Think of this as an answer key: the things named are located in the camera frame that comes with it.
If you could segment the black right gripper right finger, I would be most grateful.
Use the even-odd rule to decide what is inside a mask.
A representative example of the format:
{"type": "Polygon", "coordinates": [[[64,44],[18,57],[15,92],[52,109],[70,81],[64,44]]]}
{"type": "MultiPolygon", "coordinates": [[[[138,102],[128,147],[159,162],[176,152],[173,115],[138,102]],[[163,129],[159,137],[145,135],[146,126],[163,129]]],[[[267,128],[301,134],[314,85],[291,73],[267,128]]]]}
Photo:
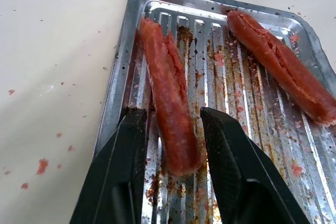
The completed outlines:
{"type": "Polygon", "coordinates": [[[202,107],[209,172],[223,224],[310,224],[271,159],[228,115],[202,107]]]}

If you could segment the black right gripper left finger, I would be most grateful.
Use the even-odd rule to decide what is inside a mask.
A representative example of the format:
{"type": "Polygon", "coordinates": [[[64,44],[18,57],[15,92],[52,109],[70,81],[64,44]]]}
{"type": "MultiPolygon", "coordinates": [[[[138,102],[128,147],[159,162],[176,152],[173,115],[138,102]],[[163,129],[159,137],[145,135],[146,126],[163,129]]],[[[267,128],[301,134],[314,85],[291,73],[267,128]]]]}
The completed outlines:
{"type": "Polygon", "coordinates": [[[147,111],[134,109],[93,159],[69,224],[140,224],[147,111]]]}

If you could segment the split red sausage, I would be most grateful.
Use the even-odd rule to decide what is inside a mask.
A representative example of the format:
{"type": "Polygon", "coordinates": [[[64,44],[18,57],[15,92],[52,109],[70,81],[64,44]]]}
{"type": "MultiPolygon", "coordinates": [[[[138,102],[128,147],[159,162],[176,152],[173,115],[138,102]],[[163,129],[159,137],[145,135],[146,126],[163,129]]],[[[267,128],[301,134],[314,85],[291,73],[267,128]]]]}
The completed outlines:
{"type": "Polygon", "coordinates": [[[140,23],[156,118],[163,139],[166,165],[178,177],[196,172],[201,149],[188,107],[186,79],[172,33],[149,18],[140,23]]]}
{"type": "Polygon", "coordinates": [[[227,24],[239,42],[314,122],[322,126],[336,125],[336,99],[286,44],[244,12],[231,10],[227,24]]]}

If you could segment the ribbed metal baking tray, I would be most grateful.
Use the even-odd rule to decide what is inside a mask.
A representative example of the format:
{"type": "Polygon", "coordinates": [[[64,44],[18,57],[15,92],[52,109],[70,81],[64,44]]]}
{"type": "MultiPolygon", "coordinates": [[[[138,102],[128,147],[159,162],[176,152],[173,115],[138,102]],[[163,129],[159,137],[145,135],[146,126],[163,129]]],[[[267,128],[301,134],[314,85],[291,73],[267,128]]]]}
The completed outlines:
{"type": "Polygon", "coordinates": [[[207,164],[184,182],[166,172],[138,29],[142,17],[170,31],[185,68],[197,138],[202,106],[228,113],[271,158],[313,224],[336,224],[336,126],[311,121],[229,32],[226,14],[247,12],[290,47],[336,97],[336,74],[299,16],[233,0],[128,0],[96,142],[100,151],[128,109],[146,109],[148,133],[140,224],[221,223],[207,164]]]}

